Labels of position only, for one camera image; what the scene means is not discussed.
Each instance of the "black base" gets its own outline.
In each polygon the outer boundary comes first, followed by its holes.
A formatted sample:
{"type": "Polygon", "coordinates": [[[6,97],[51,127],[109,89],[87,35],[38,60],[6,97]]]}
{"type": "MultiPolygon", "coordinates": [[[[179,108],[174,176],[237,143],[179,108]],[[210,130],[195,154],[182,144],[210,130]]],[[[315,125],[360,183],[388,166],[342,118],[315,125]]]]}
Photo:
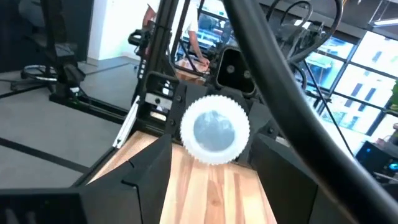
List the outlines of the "black base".
{"type": "Polygon", "coordinates": [[[72,99],[64,98],[54,93],[50,95],[49,100],[116,124],[123,124],[124,118],[128,113],[128,110],[124,108],[87,96],[79,96],[76,99],[72,99]]]}

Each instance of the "window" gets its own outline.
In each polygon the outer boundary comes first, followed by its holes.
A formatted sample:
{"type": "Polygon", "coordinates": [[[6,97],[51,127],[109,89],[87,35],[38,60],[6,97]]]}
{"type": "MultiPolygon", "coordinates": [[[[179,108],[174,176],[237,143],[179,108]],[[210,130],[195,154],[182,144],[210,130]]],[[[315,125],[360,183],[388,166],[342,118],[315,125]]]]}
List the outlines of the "window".
{"type": "Polygon", "coordinates": [[[392,95],[391,90],[395,84],[395,80],[391,78],[373,72],[366,72],[364,69],[354,65],[348,65],[335,91],[350,96],[358,82],[361,82],[363,86],[355,97],[376,106],[386,105],[392,95]]]}
{"type": "MultiPolygon", "coordinates": [[[[351,96],[355,97],[358,94],[358,92],[360,91],[360,89],[362,88],[362,86],[363,85],[360,84],[360,83],[356,84],[351,96]]],[[[344,106],[345,107],[350,107],[353,103],[354,103],[353,100],[347,100],[347,102],[346,102],[346,104],[344,106]]]]}
{"type": "Polygon", "coordinates": [[[347,58],[353,47],[354,45],[349,42],[345,42],[336,37],[331,37],[322,46],[320,46],[318,50],[341,58],[347,58]]]}
{"type": "Polygon", "coordinates": [[[398,77],[398,41],[367,32],[354,54],[353,62],[398,77]]]}
{"type": "Polygon", "coordinates": [[[228,18],[226,15],[224,4],[221,0],[205,0],[202,10],[222,16],[224,18],[228,18]]]}
{"type": "Polygon", "coordinates": [[[381,51],[376,52],[375,56],[372,58],[372,61],[376,63],[381,56],[381,51]]]}
{"type": "MultiPolygon", "coordinates": [[[[361,106],[360,103],[354,101],[352,106],[347,108],[345,107],[346,102],[346,98],[336,95],[331,97],[331,103],[329,103],[328,106],[330,107],[336,122],[342,128],[366,134],[373,124],[373,121],[379,115],[380,110],[371,106],[365,106],[363,111],[358,111],[358,108],[361,106]]],[[[323,111],[321,118],[324,121],[332,122],[327,110],[323,111]]]]}
{"type": "MultiPolygon", "coordinates": [[[[343,62],[318,53],[311,53],[305,59],[317,81],[318,85],[329,89],[335,82],[338,72],[343,66],[343,62]]],[[[308,76],[308,83],[313,84],[313,80],[308,76]]]]}
{"type": "MultiPolygon", "coordinates": [[[[373,96],[373,94],[375,92],[376,92],[376,89],[375,88],[371,88],[371,90],[369,91],[369,93],[365,97],[365,101],[369,101],[372,98],[372,96],[373,96]]],[[[365,109],[365,105],[364,104],[361,104],[361,106],[359,106],[359,108],[358,108],[358,110],[360,112],[364,111],[364,109],[365,109]]]]}

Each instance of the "cable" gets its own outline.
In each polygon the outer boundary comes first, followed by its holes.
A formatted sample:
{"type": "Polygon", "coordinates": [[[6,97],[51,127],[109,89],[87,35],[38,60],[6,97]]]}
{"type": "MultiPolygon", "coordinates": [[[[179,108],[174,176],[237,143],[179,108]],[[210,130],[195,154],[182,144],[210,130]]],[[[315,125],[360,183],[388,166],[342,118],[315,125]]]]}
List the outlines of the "cable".
{"type": "Polygon", "coordinates": [[[308,1],[298,1],[298,2],[293,3],[291,6],[289,6],[289,7],[286,9],[284,15],[283,15],[282,18],[280,19],[280,24],[281,24],[281,25],[282,25],[282,23],[285,21],[285,18],[286,18],[286,16],[287,16],[287,14],[289,13],[289,11],[290,11],[294,6],[297,6],[297,5],[299,5],[299,4],[305,4],[305,5],[307,5],[307,6],[308,6],[308,13],[307,13],[307,15],[305,16],[305,18],[303,19],[303,21],[300,23],[300,25],[298,25],[298,27],[302,27],[306,22],[308,22],[308,20],[310,19],[311,15],[312,15],[312,12],[313,12],[312,4],[311,4],[310,2],[308,2],[308,1]]]}
{"type": "Polygon", "coordinates": [[[280,0],[275,0],[272,4],[271,4],[271,6],[269,7],[269,9],[268,9],[268,12],[267,12],[267,21],[269,21],[269,19],[271,18],[271,16],[272,16],[272,13],[274,12],[274,10],[275,10],[275,7],[276,7],[276,5],[278,5],[278,3],[280,2],[280,0]]]}
{"type": "Polygon", "coordinates": [[[280,24],[282,25],[283,22],[285,21],[285,17],[288,14],[288,12],[294,7],[297,6],[299,4],[306,4],[308,6],[308,12],[307,15],[305,16],[305,18],[301,21],[301,23],[297,26],[297,28],[294,30],[294,32],[287,38],[287,42],[293,42],[294,39],[297,36],[300,36],[299,34],[302,32],[302,27],[304,26],[304,24],[306,22],[308,22],[308,20],[310,19],[312,12],[313,12],[313,7],[312,4],[309,3],[308,1],[298,1],[293,3],[291,6],[289,6],[287,8],[287,10],[285,11],[284,15],[282,16],[282,19],[280,20],[280,24]]]}
{"type": "Polygon", "coordinates": [[[340,23],[341,17],[343,16],[343,2],[341,0],[335,0],[336,2],[336,17],[335,20],[333,21],[333,24],[330,27],[329,32],[326,33],[317,43],[313,44],[311,47],[303,50],[302,52],[293,55],[291,58],[287,59],[288,63],[294,63],[294,62],[301,62],[304,60],[310,53],[312,53],[314,50],[319,48],[323,43],[325,43],[329,38],[333,35],[333,33],[336,31],[338,24],[340,23]]]}
{"type": "Polygon", "coordinates": [[[299,74],[302,76],[303,78],[303,83],[301,85],[301,87],[303,88],[303,90],[305,90],[307,88],[307,75],[305,74],[304,70],[302,70],[296,63],[292,63],[292,66],[299,72],[299,74]]]}
{"type": "Polygon", "coordinates": [[[315,85],[315,88],[317,89],[317,92],[318,92],[318,94],[319,94],[319,97],[321,98],[323,104],[325,104],[325,108],[326,108],[326,110],[328,111],[328,113],[329,113],[329,115],[330,115],[330,118],[331,118],[331,120],[333,121],[333,124],[335,124],[335,126],[336,126],[336,128],[337,128],[337,131],[339,132],[341,138],[343,139],[344,144],[346,145],[346,147],[347,147],[347,149],[348,149],[348,152],[349,152],[353,157],[355,157],[354,154],[353,154],[353,152],[352,152],[351,149],[349,148],[348,143],[347,143],[347,140],[346,140],[346,138],[344,137],[343,133],[341,132],[340,127],[338,126],[338,124],[337,124],[335,118],[333,117],[333,114],[331,113],[331,111],[330,111],[330,109],[329,109],[328,103],[326,102],[325,98],[323,97],[322,92],[321,92],[321,89],[319,88],[319,86],[318,86],[318,84],[317,84],[317,81],[316,81],[315,77],[313,76],[313,73],[312,73],[312,71],[310,70],[310,67],[308,66],[308,63],[307,63],[306,61],[304,61],[304,64],[305,64],[305,66],[306,66],[306,68],[307,68],[307,70],[308,70],[308,73],[309,73],[310,76],[311,76],[311,79],[312,79],[313,84],[315,85]]]}

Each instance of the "desk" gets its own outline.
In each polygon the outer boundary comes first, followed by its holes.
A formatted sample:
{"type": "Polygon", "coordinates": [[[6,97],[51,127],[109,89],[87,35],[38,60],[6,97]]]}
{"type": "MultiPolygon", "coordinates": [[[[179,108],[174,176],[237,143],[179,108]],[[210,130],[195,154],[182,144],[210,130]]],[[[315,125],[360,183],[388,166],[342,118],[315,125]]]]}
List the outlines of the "desk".
{"type": "MultiPolygon", "coordinates": [[[[206,72],[208,70],[208,66],[206,66],[206,65],[204,65],[204,64],[202,64],[200,62],[192,60],[192,63],[197,68],[198,72],[203,72],[204,73],[204,72],[206,72]]],[[[181,66],[183,68],[192,70],[192,66],[189,63],[188,59],[186,59],[186,58],[179,60],[175,64],[178,65],[178,66],[181,66]]],[[[199,85],[203,85],[205,83],[205,81],[206,81],[202,77],[199,77],[199,76],[194,75],[194,74],[192,74],[190,72],[186,72],[186,71],[179,70],[179,69],[176,69],[176,76],[177,76],[177,78],[179,78],[181,80],[186,80],[186,81],[193,82],[193,83],[196,83],[196,84],[199,84],[199,85]]]]}
{"type": "MultiPolygon", "coordinates": [[[[154,142],[136,132],[91,181],[154,142]]],[[[173,144],[169,186],[160,223],[276,223],[257,173],[234,164],[208,166],[173,144]]]]}

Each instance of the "wooden board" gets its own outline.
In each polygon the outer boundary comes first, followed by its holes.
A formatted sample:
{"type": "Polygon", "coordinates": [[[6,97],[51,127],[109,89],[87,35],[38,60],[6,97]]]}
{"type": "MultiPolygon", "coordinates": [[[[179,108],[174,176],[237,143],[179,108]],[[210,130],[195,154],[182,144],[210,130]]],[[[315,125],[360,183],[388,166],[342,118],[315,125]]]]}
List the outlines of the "wooden board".
{"type": "MultiPolygon", "coordinates": [[[[207,69],[208,69],[208,66],[206,66],[206,65],[204,65],[204,64],[202,64],[200,62],[197,62],[195,60],[192,60],[192,63],[194,64],[194,66],[198,70],[198,72],[206,72],[207,69]]],[[[186,58],[179,60],[175,64],[178,65],[178,66],[181,66],[181,67],[184,67],[184,68],[192,70],[192,66],[189,63],[188,59],[186,59],[186,58]]],[[[176,69],[176,76],[177,76],[177,78],[179,78],[181,80],[186,80],[186,81],[193,82],[193,83],[196,83],[196,84],[199,84],[199,85],[204,84],[205,81],[206,81],[202,77],[199,77],[197,75],[194,75],[192,73],[189,73],[189,72],[186,72],[186,71],[183,71],[183,70],[179,70],[179,69],[176,69]]]]}
{"type": "MultiPolygon", "coordinates": [[[[155,140],[148,134],[135,133],[91,181],[120,166],[155,140]]],[[[176,144],[172,155],[160,223],[276,223],[255,171],[235,164],[202,164],[176,144]]]]}

